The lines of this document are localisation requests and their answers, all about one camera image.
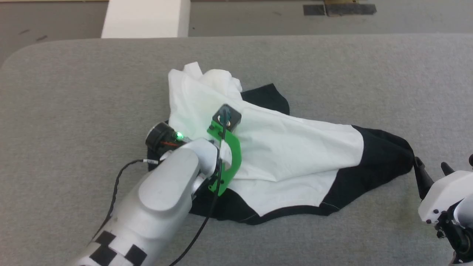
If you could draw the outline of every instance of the gray table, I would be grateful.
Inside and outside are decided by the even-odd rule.
[[[61,265],[97,230],[114,178],[146,155],[169,113],[167,73],[198,61],[245,89],[275,83],[291,114],[406,138],[434,178],[470,169],[473,35],[333,35],[39,44],[0,71],[0,265]],[[145,173],[125,171],[118,199]],[[248,226],[210,221],[180,265],[445,265],[452,251],[417,215],[414,174],[329,217]],[[159,265],[203,218],[189,215]]]

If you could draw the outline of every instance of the green plastic part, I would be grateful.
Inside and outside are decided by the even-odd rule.
[[[223,134],[223,126],[219,123],[212,120],[210,127],[207,129],[207,132],[216,138],[219,142],[222,141],[221,135]],[[230,169],[225,170],[225,166],[222,165],[222,176],[220,182],[219,196],[227,189],[228,185],[232,181],[235,174],[240,169],[241,165],[241,148],[240,141],[238,138],[232,134],[230,131],[225,131],[225,142],[229,145],[230,150],[232,151],[232,166]],[[209,186],[209,190],[215,192],[217,190],[217,181],[213,185]]]

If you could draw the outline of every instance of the glowing green light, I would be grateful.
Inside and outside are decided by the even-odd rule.
[[[182,133],[176,132],[176,139],[177,139],[178,141],[181,141],[183,138],[184,138],[184,135],[182,135]]]

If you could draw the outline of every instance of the black cable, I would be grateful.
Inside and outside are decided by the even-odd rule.
[[[120,180],[120,176],[122,175],[123,171],[127,167],[129,167],[130,165],[132,165],[134,163],[137,163],[137,162],[143,162],[143,161],[144,161],[143,159],[133,160],[133,161],[125,164],[125,166],[123,166],[123,168],[120,170],[120,172],[118,172],[117,178],[115,179],[114,193],[112,194],[112,202],[110,203],[110,207],[108,208],[107,216],[105,217],[104,222],[102,223],[100,228],[97,230],[97,232],[94,234],[92,239],[94,239],[94,237],[100,232],[100,230],[105,226],[105,224],[108,222],[108,220],[110,220],[110,218],[112,217],[112,211],[114,210],[114,204],[115,204],[115,201],[117,199],[116,196],[117,196],[117,193],[118,193],[118,182]]]
[[[225,133],[227,132],[227,129],[226,129],[227,126],[226,125],[227,125],[227,114],[224,113],[223,114],[223,123],[222,123],[222,126],[223,126],[222,141],[225,140]],[[187,254],[187,252],[189,252],[189,250],[192,248],[192,245],[196,242],[199,235],[202,233],[202,230],[204,229],[205,225],[207,224],[207,222],[209,221],[210,217],[213,214],[213,210],[215,209],[215,205],[217,204],[217,199],[219,198],[220,182],[222,180],[222,159],[220,159],[220,156],[218,156],[218,158],[219,158],[219,173],[218,173],[218,177],[217,177],[217,189],[213,193],[213,199],[212,199],[212,204],[210,205],[209,214],[205,217],[204,222],[202,223],[201,227],[199,228],[199,230],[195,234],[195,236],[192,239],[191,243],[189,243],[189,245],[185,248],[184,252],[177,259],[175,259],[171,264],[169,264],[169,266],[176,265],[182,258],[184,258],[184,256]]]

